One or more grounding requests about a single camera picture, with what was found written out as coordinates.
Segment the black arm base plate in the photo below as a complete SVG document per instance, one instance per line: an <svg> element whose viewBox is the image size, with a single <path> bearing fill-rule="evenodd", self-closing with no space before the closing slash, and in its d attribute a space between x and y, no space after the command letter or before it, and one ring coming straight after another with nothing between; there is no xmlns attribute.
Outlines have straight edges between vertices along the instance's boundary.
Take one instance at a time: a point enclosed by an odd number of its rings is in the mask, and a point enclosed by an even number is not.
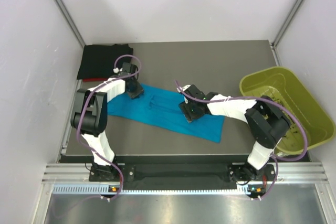
<svg viewBox="0 0 336 224"><path fill-rule="evenodd" d="M119 182L123 175L125 190L213 190L233 189L248 181L232 179L231 172L247 161L246 154L237 155L118 155L115 177L106 173L92 173L91 182ZM271 163L255 180L265 185L275 178Z"/></svg>

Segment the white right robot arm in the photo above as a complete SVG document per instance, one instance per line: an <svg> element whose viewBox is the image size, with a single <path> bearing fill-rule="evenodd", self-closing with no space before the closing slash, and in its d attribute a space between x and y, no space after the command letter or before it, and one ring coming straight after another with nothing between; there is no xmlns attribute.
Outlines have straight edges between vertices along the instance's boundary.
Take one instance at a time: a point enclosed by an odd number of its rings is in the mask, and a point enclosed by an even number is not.
<svg viewBox="0 0 336 224"><path fill-rule="evenodd" d="M232 99L216 92L204 94L195 85L177 87L177 90L184 97L179 107L189 123L205 115L215 115L237 119L249 126L255 143L246 163L231 172L232 179L249 182L264 174L269 158L291 126L270 97Z"/></svg>

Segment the blue t-shirt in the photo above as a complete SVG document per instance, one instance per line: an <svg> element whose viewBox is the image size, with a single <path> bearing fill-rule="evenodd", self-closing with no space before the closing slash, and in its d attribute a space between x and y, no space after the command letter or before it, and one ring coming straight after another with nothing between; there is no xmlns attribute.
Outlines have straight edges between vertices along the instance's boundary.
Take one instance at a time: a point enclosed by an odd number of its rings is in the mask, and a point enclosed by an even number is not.
<svg viewBox="0 0 336 224"><path fill-rule="evenodd" d="M126 93L108 102L108 114L134 120L173 132L196 136L220 143L225 118L205 115L188 123L179 104L184 101L181 94L142 84L144 93L131 99Z"/></svg>

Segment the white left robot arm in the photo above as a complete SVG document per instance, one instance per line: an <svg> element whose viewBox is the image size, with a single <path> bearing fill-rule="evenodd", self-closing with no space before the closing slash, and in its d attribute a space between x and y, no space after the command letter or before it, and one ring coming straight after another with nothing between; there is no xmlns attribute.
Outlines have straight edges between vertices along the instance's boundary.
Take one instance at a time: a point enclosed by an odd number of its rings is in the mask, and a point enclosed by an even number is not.
<svg viewBox="0 0 336 224"><path fill-rule="evenodd" d="M118 166L112 163L115 153L106 135L108 103L122 94L137 99L144 93L138 82L136 65L125 62L113 71L115 75L100 85L77 90L70 119L71 126L86 140L93 153L91 172L101 173L107 180L114 180L119 174Z"/></svg>

